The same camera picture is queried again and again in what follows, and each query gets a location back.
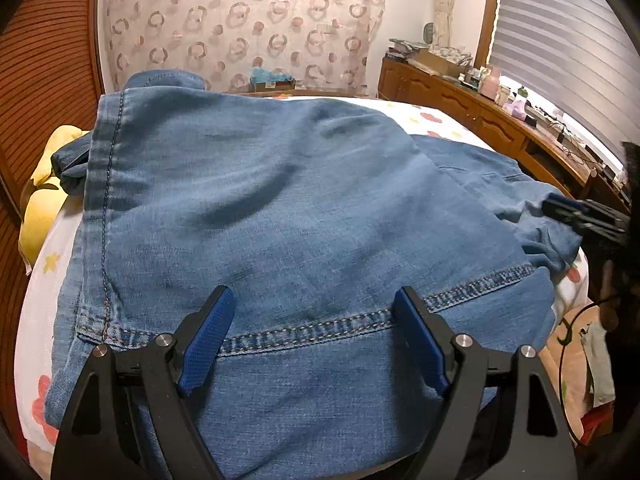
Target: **blue denim fabric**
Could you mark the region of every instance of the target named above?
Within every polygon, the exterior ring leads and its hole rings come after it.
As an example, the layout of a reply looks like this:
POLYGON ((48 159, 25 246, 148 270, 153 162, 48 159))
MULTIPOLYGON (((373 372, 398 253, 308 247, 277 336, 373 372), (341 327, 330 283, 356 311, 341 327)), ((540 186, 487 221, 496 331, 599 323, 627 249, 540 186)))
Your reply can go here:
POLYGON ((60 186, 68 195, 81 196, 84 193, 92 135, 93 132, 88 132, 51 155, 53 172, 60 179, 60 186))
POLYGON ((542 214, 542 201, 558 190, 520 170, 508 156, 436 137, 412 136, 426 156, 494 213, 520 242, 535 267, 553 277, 574 262, 582 239, 542 214))
MULTIPOLYGON (((220 283, 236 318, 188 405, 229 479, 332 476, 420 446, 441 400, 395 327, 400 286, 483 345, 544 345, 548 269, 395 121, 158 76, 100 99, 54 327, 50 424, 96 343, 172 332, 220 283)), ((152 434, 143 399, 138 409, 152 434)))

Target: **wooden headboard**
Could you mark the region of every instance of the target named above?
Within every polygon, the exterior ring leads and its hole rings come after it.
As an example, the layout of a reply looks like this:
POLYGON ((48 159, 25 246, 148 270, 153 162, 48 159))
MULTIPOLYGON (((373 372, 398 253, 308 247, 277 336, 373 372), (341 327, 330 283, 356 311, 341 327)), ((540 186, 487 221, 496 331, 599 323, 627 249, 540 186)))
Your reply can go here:
POLYGON ((17 251, 20 190, 55 128, 94 126, 102 93, 96 4, 15 0, 12 15, 0 22, 0 411, 24 454, 14 391, 15 337, 28 282, 17 251))

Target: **yellow pillow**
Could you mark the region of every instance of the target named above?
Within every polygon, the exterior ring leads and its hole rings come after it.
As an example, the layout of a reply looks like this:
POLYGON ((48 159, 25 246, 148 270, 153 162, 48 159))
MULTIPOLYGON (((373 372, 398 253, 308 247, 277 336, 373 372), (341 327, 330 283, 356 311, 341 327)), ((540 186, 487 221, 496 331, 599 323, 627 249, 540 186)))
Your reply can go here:
POLYGON ((20 198, 22 225, 18 238, 18 250, 22 255, 27 273, 36 263, 42 244, 58 211, 66 200, 60 180, 53 175, 51 155, 65 144, 81 137, 86 132, 75 126, 60 126, 51 134, 42 157, 20 198))

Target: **wall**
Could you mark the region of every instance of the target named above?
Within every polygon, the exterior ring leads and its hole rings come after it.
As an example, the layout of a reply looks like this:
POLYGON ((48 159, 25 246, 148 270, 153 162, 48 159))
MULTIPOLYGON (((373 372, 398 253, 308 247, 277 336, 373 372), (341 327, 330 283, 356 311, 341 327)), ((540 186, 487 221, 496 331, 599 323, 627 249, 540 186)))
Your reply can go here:
POLYGON ((380 67, 390 46, 389 38, 422 41, 424 25, 432 21, 433 0, 386 0, 382 22, 367 56, 367 91, 370 96, 375 96, 378 92, 380 67))
POLYGON ((464 47, 474 56, 478 49, 485 0, 456 0, 451 24, 451 46, 464 47))

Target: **window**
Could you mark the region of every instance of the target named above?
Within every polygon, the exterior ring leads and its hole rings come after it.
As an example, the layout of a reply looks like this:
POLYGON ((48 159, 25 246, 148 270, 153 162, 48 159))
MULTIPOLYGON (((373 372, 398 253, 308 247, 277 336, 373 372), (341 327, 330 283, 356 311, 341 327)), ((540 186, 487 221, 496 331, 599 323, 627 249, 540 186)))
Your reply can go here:
MULTIPOLYGON (((518 89, 523 86, 518 81, 514 81, 510 77, 501 76, 500 84, 507 86, 511 92, 518 92, 518 89)), ((624 170, 623 164, 620 159, 611 153, 611 150, 600 142, 598 137, 594 136, 589 130, 582 126, 578 121, 572 118, 569 114, 563 112, 558 113, 558 106, 553 104, 548 99, 542 97, 542 95, 534 92, 531 88, 526 88, 529 93, 527 100, 532 106, 541 108, 547 114, 557 118, 564 123, 566 129, 577 137, 578 142, 581 144, 587 144, 594 153, 596 153, 602 161, 609 166, 617 176, 620 176, 624 170)))
POLYGON ((640 56, 605 0, 500 0, 490 64, 618 158, 640 144, 640 56))

